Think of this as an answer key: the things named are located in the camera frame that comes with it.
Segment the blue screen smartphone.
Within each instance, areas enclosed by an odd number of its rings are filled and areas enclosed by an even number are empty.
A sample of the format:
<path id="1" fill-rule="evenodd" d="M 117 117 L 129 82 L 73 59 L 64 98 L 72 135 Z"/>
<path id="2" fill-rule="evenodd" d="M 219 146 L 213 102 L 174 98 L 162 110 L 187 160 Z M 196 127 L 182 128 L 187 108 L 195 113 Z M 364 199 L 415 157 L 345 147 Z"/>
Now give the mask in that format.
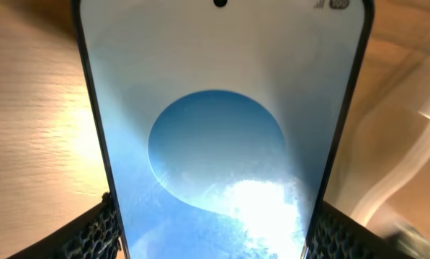
<path id="1" fill-rule="evenodd" d="M 127 258 L 303 258 L 374 20 L 368 0 L 78 0 Z"/>

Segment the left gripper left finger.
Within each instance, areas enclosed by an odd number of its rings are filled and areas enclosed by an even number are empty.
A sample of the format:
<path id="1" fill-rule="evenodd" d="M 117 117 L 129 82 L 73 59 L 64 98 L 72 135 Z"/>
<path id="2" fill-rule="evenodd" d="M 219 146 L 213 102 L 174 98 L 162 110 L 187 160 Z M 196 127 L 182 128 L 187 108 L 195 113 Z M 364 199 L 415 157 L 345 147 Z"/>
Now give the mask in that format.
<path id="1" fill-rule="evenodd" d="M 92 209 L 9 259 L 115 259 L 120 236 L 116 208 L 105 193 Z"/>

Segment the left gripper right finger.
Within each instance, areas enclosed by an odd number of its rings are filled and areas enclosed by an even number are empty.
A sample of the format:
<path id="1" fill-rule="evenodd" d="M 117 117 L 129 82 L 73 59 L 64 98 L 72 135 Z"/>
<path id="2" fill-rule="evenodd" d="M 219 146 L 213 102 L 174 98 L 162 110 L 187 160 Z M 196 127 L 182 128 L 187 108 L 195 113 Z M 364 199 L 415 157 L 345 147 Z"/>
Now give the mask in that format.
<path id="1" fill-rule="evenodd" d="M 306 245 L 306 259 L 411 259 L 327 202 Z"/>

